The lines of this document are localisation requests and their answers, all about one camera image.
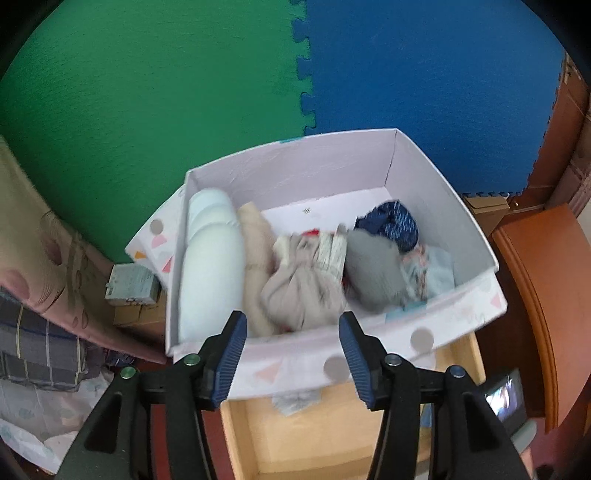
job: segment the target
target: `open drawer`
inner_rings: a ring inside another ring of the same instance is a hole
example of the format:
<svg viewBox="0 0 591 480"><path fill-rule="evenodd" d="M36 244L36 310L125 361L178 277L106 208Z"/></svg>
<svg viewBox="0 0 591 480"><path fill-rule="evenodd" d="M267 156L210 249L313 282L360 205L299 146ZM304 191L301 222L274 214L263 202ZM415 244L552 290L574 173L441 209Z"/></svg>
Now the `open drawer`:
<svg viewBox="0 0 591 480"><path fill-rule="evenodd" d="M453 364L484 382L474 333L436 350L437 370ZM268 397L225 401L221 411L236 480L366 478L382 421L358 399L353 382L324 388L320 404L290 417ZM430 429L421 429L417 461L429 457L430 442Z"/></svg>

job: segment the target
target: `white plastic bag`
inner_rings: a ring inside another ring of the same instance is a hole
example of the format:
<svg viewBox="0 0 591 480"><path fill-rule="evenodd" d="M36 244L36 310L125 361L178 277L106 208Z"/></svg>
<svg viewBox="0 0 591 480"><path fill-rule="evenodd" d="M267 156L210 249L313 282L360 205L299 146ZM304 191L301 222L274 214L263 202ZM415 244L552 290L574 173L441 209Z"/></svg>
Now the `white plastic bag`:
<svg viewBox="0 0 591 480"><path fill-rule="evenodd" d="M111 372L55 392L0 380L0 437L15 452L56 473L86 418L111 381Z"/></svg>

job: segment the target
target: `screw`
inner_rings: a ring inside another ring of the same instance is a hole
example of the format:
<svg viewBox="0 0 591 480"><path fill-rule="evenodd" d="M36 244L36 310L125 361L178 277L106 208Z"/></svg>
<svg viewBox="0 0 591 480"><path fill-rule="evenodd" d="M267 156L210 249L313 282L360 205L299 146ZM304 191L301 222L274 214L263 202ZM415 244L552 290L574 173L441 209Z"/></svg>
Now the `screw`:
<svg viewBox="0 0 591 480"><path fill-rule="evenodd" d="M452 374L453 377L462 378L466 376L466 371L460 367L460 365L452 365L449 368L449 372Z"/></svg>
<svg viewBox="0 0 591 480"><path fill-rule="evenodd" d="M201 361L201 357L198 356L196 353L190 353L185 358L183 358L183 363L188 367L193 367L197 365Z"/></svg>
<svg viewBox="0 0 591 480"><path fill-rule="evenodd" d="M384 357L384 362L386 362L386 365L391 367L397 367L402 363L402 358L400 358L400 356L396 355L395 353L389 353Z"/></svg>
<svg viewBox="0 0 591 480"><path fill-rule="evenodd" d="M135 375L136 372L137 370L134 367L125 367L121 369L119 375L121 375L121 378L129 380L131 377Z"/></svg>

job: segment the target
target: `plaid fabric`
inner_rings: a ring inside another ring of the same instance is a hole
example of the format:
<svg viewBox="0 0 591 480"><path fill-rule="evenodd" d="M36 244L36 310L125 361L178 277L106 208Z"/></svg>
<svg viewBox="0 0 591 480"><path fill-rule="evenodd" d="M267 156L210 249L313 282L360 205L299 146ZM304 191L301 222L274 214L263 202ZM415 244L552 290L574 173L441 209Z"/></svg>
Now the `plaid fabric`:
<svg viewBox="0 0 591 480"><path fill-rule="evenodd" d="M98 348L91 369L88 349L85 341L46 321L0 288L0 378L71 390L99 373L102 349Z"/></svg>
<svg viewBox="0 0 591 480"><path fill-rule="evenodd" d="M0 352L0 378L7 378L19 384L32 384L44 390L77 390L85 378L94 378L100 367L71 371L34 364L7 353Z"/></svg>

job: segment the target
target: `camera screen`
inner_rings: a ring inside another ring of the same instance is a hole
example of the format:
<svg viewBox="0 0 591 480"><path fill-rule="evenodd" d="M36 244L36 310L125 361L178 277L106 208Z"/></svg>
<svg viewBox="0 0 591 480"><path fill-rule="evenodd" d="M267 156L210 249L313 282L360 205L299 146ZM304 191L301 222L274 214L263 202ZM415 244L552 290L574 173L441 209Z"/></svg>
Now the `camera screen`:
<svg viewBox="0 0 591 480"><path fill-rule="evenodd" d="M519 406L517 389L513 379L509 378L504 385L488 394L486 401L500 421L510 416Z"/></svg>

